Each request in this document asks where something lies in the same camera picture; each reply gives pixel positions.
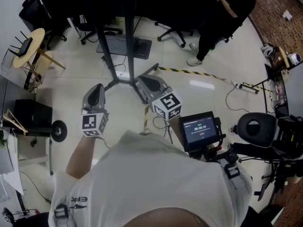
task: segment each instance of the display screen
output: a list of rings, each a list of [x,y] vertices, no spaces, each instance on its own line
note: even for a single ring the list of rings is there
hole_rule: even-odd
[[[212,117],[183,123],[188,144],[216,135]]]

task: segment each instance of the tile floor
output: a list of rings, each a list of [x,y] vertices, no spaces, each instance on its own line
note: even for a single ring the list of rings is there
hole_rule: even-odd
[[[140,75],[155,63],[159,63],[165,68],[214,74],[227,79],[228,83],[235,80],[238,83],[253,84],[266,78],[264,67],[266,61],[260,51],[262,44],[248,19],[236,31],[233,40],[230,40],[228,44],[220,42],[216,49],[206,56],[203,65],[194,68],[187,66],[186,59],[195,56],[188,45],[190,42],[198,43],[198,33],[190,37],[188,33],[184,32],[187,45],[181,49],[180,39],[175,33],[164,37],[162,42],[157,41],[157,37],[165,30],[165,27],[155,26],[153,21],[146,18],[142,18],[140,21],[135,36],[152,40],[152,47],[148,60],[134,60],[135,76]],[[46,72],[43,84],[37,92],[37,101],[53,108],[53,120],[63,120],[68,128],[66,140],[62,143],[53,142],[52,144],[54,171],[65,170],[68,160],[82,136],[79,125],[80,108],[84,94],[97,83],[106,86],[112,79],[105,63],[101,60],[103,54],[96,53],[97,43],[87,42],[83,46],[72,30],[67,30],[66,34],[67,42],[60,42],[53,46],[54,58],[66,66],[66,70],[63,71],[53,65]],[[120,64],[124,56],[112,55],[112,58],[114,64]],[[129,77],[127,60],[125,65],[124,74],[122,74],[123,66],[116,67],[118,76],[123,79]],[[160,70],[153,73],[162,77],[168,85],[177,91],[183,103],[183,116],[213,111],[215,116],[221,118],[223,132],[227,133],[224,144],[235,141],[243,142],[238,136],[227,131],[245,114],[243,110],[231,111],[225,104],[225,97],[233,89],[233,85],[201,75]],[[230,93],[227,101],[233,109],[245,108],[250,112],[265,111],[262,93],[255,95],[236,89]],[[126,130],[138,133],[143,131],[145,106],[128,85],[117,85],[106,92],[106,108],[110,113],[105,132],[105,139],[109,146],[114,145]],[[155,115],[149,112],[148,117],[148,128],[154,133],[164,134],[164,130],[158,130],[152,124]],[[156,120],[155,123],[158,127],[164,126],[161,120]],[[176,147],[181,148],[176,136],[173,134],[172,137]],[[93,163],[106,151],[104,143],[98,140]],[[259,191],[263,184],[261,176],[268,172],[269,166],[260,161],[246,161],[242,164],[254,179],[254,190]],[[32,177],[46,197],[52,197],[53,181],[45,166],[27,166],[23,170]],[[48,211],[49,205],[38,195],[26,178],[24,178],[24,185],[27,188],[24,196],[26,207]],[[260,211],[267,205],[272,186],[269,188],[262,201],[258,202],[257,197],[252,198],[251,206],[255,210]]]

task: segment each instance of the round wooden tabletop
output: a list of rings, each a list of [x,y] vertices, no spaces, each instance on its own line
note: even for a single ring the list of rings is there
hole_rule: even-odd
[[[40,48],[44,36],[45,36],[45,30],[43,28],[38,28],[30,33],[28,38],[29,37],[33,38],[32,43],[30,44],[29,49],[25,55],[21,57],[15,55],[13,60],[13,65],[15,68],[20,68],[30,60],[30,58],[35,54],[38,48]]]

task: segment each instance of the white t-shirt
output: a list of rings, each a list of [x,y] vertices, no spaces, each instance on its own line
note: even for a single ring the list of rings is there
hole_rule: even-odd
[[[53,211],[65,203],[77,227],[123,227],[164,207],[190,211],[209,227],[237,227],[252,195],[251,178],[238,167],[241,191],[220,164],[189,158],[160,135],[127,131],[80,180],[55,174],[49,225],[55,226]]]

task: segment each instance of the person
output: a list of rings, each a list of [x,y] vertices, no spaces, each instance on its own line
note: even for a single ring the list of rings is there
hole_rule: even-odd
[[[203,63],[209,50],[222,38],[229,38],[244,22],[256,5],[256,0],[219,0],[213,12],[199,29],[199,46],[191,43],[189,47],[198,55],[187,60],[189,66]]]
[[[178,116],[169,124],[183,142]],[[54,175],[49,226],[58,226],[60,204],[69,227],[238,227],[244,220],[252,183],[241,166],[236,187],[220,164],[192,159],[160,135],[127,131],[91,169],[95,140],[82,137],[65,173]]]

